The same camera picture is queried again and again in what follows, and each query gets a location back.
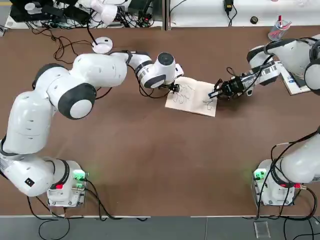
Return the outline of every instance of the power adapter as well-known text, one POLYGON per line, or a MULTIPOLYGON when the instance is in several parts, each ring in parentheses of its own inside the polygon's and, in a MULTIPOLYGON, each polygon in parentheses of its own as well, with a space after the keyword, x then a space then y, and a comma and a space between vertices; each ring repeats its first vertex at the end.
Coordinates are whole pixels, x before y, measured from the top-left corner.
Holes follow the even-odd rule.
POLYGON ((224 11, 229 16, 229 13, 232 10, 232 6, 234 4, 234 0, 223 0, 224 1, 224 11))

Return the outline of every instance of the tabletop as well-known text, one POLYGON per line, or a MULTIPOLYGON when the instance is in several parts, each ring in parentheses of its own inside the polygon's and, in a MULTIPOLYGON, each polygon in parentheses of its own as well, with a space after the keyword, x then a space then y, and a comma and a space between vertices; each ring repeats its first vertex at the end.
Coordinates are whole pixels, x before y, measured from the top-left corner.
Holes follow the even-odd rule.
MULTIPOLYGON (((250 49, 268 42, 268 27, 93 29, 108 36, 114 50, 148 52, 156 59, 171 53, 186 77, 215 83, 228 80, 226 67, 247 72, 250 49)), ((72 41, 88 40, 85 29, 53 30, 72 41)), ((292 27, 287 37, 319 33, 318 26, 292 27)), ((0 39, 0 135, 4 136, 15 97, 32 89, 37 71, 55 62, 58 43, 30 30, 10 30, 0 39)), ((74 46, 91 53, 89 45, 74 46)), ((72 61, 71 49, 64 60, 72 61)), ((39 156, 77 161, 96 185, 101 201, 117 216, 254 216, 256 206, 251 174, 270 158, 271 147, 293 141, 319 126, 319 97, 311 92, 290 96, 279 78, 257 86, 253 95, 218 101, 216 117, 165 108, 166 99, 140 95, 134 73, 80 120, 56 114, 46 147, 39 156)), ((0 178, 0 215, 30 215, 26 196, 0 178)), ((310 184, 319 196, 320 186, 310 184)), ((32 200, 36 214, 48 212, 32 200)), ((307 215, 311 199, 301 194, 286 215, 307 215)), ((74 215, 98 215, 97 203, 87 197, 74 215)), ((277 214, 263 207, 262 214, 277 214)))

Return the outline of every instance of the gray floor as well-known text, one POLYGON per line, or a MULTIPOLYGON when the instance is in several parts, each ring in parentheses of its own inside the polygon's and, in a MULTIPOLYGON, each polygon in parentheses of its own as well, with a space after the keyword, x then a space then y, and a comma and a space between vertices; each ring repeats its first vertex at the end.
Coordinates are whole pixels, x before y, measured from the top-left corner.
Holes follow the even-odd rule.
MULTIPOLYGON (((35 218, 0 218, 1 240, 39 240, 38 227, 42 221, 35 218)), ((269 220, 268 226, 273 240, 283 240, 283 220, 269 220)), ((320 225, 312 221, 315 233, 320 225)), ((61 237, 67 230, 65 220, 49 222, 43 226, 42 235, 46 239, 61 237)), ((307 221, 286 224, 287 239, 299 234, 310 234, 307 221)), ((254 221, 240 217, 190 218, 152 217, 145 222, 136 219, 110 220, 100 222, 93 218, 74 219, 70 222, 70 232, 64 240, 255 240, 254 221)), ((303 236, 298 240, 311 240, 303 236)))

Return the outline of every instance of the sheet of paper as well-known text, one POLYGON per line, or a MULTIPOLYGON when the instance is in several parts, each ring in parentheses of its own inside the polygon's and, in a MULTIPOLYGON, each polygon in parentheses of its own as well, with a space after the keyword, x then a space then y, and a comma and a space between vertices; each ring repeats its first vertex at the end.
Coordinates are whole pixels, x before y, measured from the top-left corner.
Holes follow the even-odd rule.
POLYGON ((179 92, 170 92, 166 98, 165 107, 189 112, 195 94, 197 81, 189 77, 179 77, 174 81, 180 85, 179 92))
POLYGON ((280 61, 277 61, 276 63, 276 67, 280 69, 283 82, 286 88, 288 89, 290 95, 296 95, 310 91, 310 88, 308 88, 307 86, 299 87, 280 61))
POLYGON ((215 117, 217 109, 217 98, 210 99, 208 94, 214 91, 214 84, 198 81, 195 87, 191 112, 215 117))

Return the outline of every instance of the sticker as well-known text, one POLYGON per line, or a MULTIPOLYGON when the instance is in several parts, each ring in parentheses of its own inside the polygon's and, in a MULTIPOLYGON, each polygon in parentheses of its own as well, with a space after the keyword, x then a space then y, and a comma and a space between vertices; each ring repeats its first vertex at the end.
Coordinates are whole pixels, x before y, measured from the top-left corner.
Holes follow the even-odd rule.
POLYGON ((1 170, 1 172, 4 172, 7 168, 8 168, 8 163, 5 160, 0 159, 0 170, 1 170))
POLYGON ((32 187, 35 184, 29 177, 24 181, 29 187, 32 187))
POLYGON ((320 181, 320 176, 314 176, 312 179, 312 182, 319 182, 320 181))

